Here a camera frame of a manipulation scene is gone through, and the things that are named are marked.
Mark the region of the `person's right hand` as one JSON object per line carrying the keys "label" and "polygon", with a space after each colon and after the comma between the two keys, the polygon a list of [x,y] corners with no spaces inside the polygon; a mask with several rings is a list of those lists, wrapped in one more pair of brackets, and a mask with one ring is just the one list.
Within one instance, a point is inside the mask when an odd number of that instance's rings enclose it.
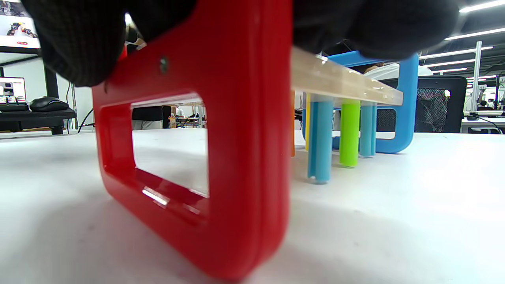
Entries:
{"label": "person's right hand", "polygon": [[[345,43],[373,59],[404,60],[438,45],[458,23],[457,0],[294,0],[293,45],[318,54]],[[196,0],[24,0],[45,64],[78,87],[112,73],[125,14],[150,42],[181,24]]]}

